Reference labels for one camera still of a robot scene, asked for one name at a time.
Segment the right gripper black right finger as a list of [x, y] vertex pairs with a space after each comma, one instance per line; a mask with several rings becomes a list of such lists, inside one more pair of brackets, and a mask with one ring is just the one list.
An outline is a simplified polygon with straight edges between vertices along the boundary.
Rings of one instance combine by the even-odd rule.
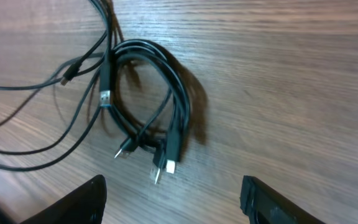
[[252, 224], [323, 224], [260, 179], [245, 175], [240, 208]]

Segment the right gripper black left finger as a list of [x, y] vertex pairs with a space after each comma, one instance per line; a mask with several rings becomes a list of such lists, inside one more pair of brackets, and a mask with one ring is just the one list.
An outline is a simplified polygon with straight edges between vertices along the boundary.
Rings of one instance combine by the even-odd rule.
[[106, 180], [96, 175], [22, 224], [101, 224], [106, 200]]

